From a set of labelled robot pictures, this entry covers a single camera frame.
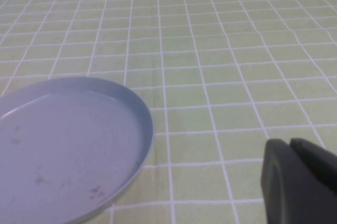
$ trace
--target plate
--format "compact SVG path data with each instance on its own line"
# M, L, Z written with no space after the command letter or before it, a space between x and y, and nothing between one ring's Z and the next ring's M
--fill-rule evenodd
M68 77L0 98L0 223L93 217L130 185L153 138L146 104L111 81Z

